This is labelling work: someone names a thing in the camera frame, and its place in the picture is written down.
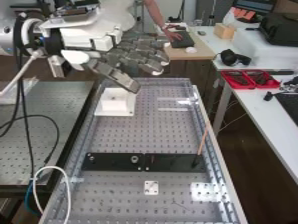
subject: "bolt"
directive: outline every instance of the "bolt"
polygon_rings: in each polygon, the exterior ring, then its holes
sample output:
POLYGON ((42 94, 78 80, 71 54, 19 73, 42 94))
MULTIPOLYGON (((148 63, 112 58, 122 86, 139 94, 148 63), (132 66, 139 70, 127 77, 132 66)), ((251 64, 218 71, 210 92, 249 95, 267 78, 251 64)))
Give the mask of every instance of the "bolt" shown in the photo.
POLYGON ((10 32, 10 28, 6 26, 5 28, 3 28, 3 33, 9 33, 10 32))
POLYGON ((130 161, 132 164, 135 164, 138 162, 138 157, 136 156, 131 156, 130 161))

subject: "red tray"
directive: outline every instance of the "red tray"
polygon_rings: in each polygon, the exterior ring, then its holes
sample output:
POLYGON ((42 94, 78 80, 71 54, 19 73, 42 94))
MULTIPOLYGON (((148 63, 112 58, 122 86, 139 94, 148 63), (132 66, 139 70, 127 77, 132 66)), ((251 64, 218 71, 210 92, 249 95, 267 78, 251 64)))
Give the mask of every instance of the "red tray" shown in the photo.
POLYGON ((271 77, 271 75, 261 70, 245 70, 243 71, 244 75, 251 79, 255 84, 255 87, 259 89, 275 89, 279 88, 280 83, 271 77), (265 80, 261 84, 256 82, 256 79, 261 77, 265 80))
POLYGON ((232 89, 253 89, 255 83, 248 76, 238 70, 226 70, 220 72, 220 75, 232 89))

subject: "wooden stick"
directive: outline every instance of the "wooden stick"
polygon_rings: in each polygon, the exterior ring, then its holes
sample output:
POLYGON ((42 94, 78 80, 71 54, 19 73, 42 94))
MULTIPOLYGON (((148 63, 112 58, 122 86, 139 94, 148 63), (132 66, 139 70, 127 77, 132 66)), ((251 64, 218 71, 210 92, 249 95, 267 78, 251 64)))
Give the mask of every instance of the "wooden stick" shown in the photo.
POLYGON ((207 121, 207 123, 206 123, 204 132, 203 132, 203 135, 202 135, 202 141, 200 141, 199 148, 198 148, 198 156, 202 154, 202 147, 204 145, 204 139, 207 137, 208 127, 210 127, 210 121, 207 121))

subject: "black box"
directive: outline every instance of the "black box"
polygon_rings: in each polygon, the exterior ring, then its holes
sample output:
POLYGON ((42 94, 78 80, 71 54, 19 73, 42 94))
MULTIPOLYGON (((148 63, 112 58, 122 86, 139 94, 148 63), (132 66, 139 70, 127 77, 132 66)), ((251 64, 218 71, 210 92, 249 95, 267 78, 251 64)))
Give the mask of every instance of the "black box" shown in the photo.
POLYGON ((298 14, 267 14, 259 31, 269 44, 298 47, 298 14))

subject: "person's arm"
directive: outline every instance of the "person's arm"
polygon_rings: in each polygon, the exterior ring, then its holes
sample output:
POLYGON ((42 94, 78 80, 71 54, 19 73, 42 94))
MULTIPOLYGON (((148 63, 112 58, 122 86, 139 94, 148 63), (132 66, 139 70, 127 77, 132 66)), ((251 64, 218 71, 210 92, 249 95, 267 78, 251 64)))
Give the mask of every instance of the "person's arm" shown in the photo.
POLYGON ((148 14, 151 16, 151 19, 154 21, 154 23, 159 26, 159 28, 162 29, 166 37, 168 38, 170 42, 172 42, 174 39, 180 40, 182 37, 178 33, 170 32, 167 30, 167 28, 164 27, 164 22, 163 22, 163 18, 160 15, 160 11, 159 8, 155 4, 155 0, 143 0, 144 2, 144 6, 147 8, 148 14))

